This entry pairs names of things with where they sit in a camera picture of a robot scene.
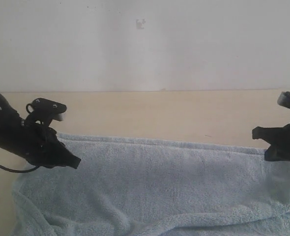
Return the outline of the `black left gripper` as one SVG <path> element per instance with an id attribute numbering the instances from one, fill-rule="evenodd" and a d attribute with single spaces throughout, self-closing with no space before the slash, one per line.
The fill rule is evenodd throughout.
<path id="1" fill-rule="evenodd" d="M 57 131 L 43 123 L 20 119 L 16 124 L 2 127 L 0 144 L 35 166 L 77 169 L 81 162 L 80 158 L 60 143 Z"/>

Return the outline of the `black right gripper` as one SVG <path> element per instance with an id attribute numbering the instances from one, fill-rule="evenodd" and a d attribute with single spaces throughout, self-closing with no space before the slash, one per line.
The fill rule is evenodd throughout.
<path id="1" fill-rule="evenodd" d="M 252 138 L 262 139 L 270 144 L 264 152 L 264 160 L 268 162 L 290 162 L 290 123 L 284 127 L 256 127 L 252 130 Z"/>

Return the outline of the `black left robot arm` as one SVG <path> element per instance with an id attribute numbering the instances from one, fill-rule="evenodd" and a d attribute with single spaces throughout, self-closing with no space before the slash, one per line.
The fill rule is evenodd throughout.
<path id="1" fill-rule="evenodd" d="M 58 140 L 50 127 L 53 120 L 62 121 L 67 106 L 45 98 L 26 105 L 28 116 L 19 113 L 0 94 L 0 148 L 13 153 L 29 164 L 39 167 L 71 167 L 77 169 L 81 159 Z"/>

